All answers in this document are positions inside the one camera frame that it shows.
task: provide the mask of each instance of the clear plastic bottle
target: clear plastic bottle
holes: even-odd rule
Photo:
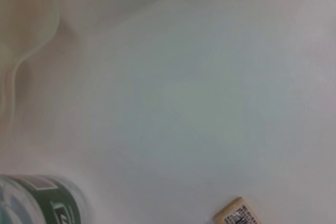
[[[89,224],[89,219],[83,193],[67,179],[0,175],[1,224]]]

